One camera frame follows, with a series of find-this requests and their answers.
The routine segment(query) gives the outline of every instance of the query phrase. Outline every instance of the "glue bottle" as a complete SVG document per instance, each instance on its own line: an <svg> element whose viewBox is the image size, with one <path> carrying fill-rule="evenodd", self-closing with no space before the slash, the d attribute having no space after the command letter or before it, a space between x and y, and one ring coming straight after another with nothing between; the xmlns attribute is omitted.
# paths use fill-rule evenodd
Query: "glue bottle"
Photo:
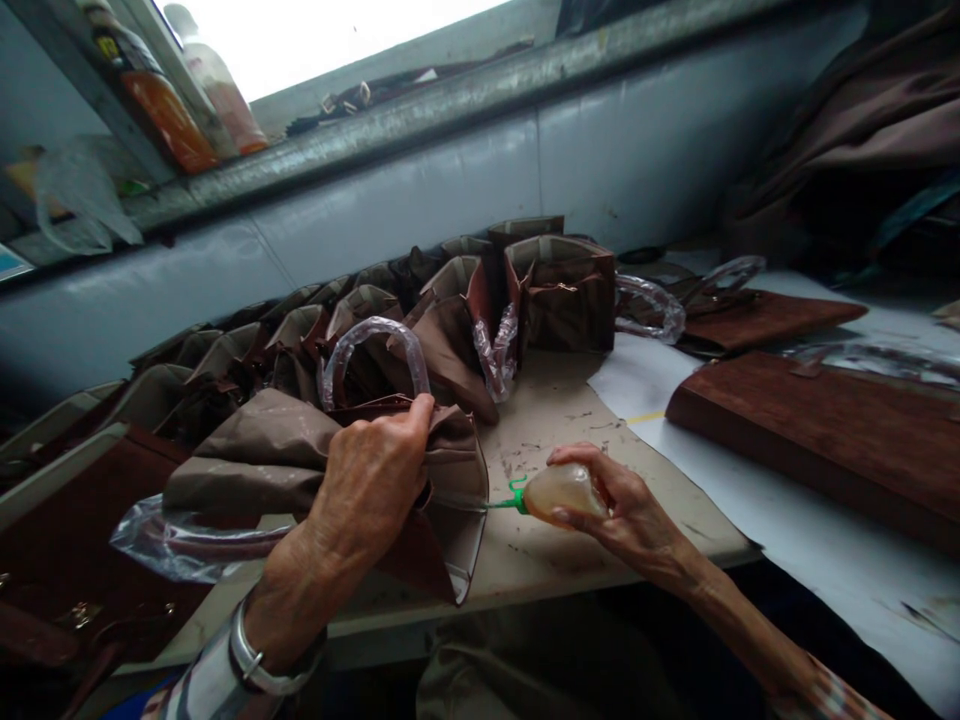
<svg viewBox="0 0 960 720"><path fill-rule="evenodd" d="M555 508L568 507L597 517L610 516L606 492L586 465L550 465L522 488L515 487L525 479L511 481L513 498L490 507L515 507L523 515L533 515L539 520L567 530L571 529L569 525L557 522L553 517Z"/></svg>

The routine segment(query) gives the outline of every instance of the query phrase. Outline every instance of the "right hand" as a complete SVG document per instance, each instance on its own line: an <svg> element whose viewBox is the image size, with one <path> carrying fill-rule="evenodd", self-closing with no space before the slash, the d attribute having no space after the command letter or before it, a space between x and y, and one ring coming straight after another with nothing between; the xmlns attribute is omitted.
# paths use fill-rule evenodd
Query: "right hand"
<svg viewBox="0 0 960 720"><path fill-rule="evenodd" d="M557 521L596 538L638 573L669 592L696 589L697 567L706 558L669 518L635 472L604 455L592 443L556 448L548 465L586 465L607 491L613 515L597 517L573 508L553 510Z"/></svg>

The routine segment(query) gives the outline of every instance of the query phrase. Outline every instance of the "plastic bottle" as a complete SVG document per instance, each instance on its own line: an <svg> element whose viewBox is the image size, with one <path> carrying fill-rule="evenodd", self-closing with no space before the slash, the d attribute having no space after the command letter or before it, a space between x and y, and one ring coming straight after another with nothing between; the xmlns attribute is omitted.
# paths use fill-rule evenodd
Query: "plastic bottle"
<svg viewBox="0 0 960 720"><path fill-rule="evenodd" d="M551 525L569 529L551 513L557 507L569 507L597 517L609 517L610 507L602 488L589 468L580 463L551 465L537 473L523 488L510 483L515 497L490 507L515 507Z"/></svg>
<svg viewBox="0 0 960 720"><path fill-rule="evenodd" d="M217 154L143 40L120 24L106 0L78 0L77 4L93 24L94 43L150 116L180 167L190 175L216 167Z"/></svg>
<svg viewBox="0 0 960 720"><path fill-rule="evenodd" d="M269 146L266 135L257 125L250 106L240 94L223 58L200 37L200 30L190 11L183 5L165 5L163 14L180 36L187 68L223 121L241 155L249 155Z"/></svg>

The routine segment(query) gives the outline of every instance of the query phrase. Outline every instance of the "green bottle cap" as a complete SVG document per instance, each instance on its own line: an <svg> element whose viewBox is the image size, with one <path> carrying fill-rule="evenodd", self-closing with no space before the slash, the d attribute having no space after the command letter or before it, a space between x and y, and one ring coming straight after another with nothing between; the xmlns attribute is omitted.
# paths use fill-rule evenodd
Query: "green bottle cap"
<svg viewBox="0 0 960 720"><path fill-rule="evenodd" d="M520 483L526 482L526 481L527 481L526 475L524 475L519 480L511 480L510 490L513 492L513 497L510 498L509 500L504 500L503 502L498 502L492 505L488 505L487 507L489 508L515 507L517 509L517 512L520 513L521 515L529 515L530 512L527 510L527 506L523 502L523 488L515 487L516 485L519 485Z"/></svg>

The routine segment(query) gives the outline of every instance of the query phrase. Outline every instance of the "windowsill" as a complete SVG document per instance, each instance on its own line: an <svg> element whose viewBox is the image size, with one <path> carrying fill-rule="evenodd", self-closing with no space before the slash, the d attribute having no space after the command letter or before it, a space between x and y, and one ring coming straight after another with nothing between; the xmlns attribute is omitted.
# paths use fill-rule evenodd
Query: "windowsill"
<svg viewBox="0 0 960 720"><path fill-rule="evenodd" d="M178 178L125 200L124 210L149 242L163 231L182 229L241 204L382 161L390 154L435 142L486 119L633 69L680 45L798 4L799 0L671 0L598 31L434 83L255 155L228 161L216 170ZM75 221L62 223L58 230L69 236L71 227ZM68 255L39 232L7 245L38 267L69 260L68 266L76 266L91 260ZM30 272L18 279L22 282L47 274Z"/></svg>

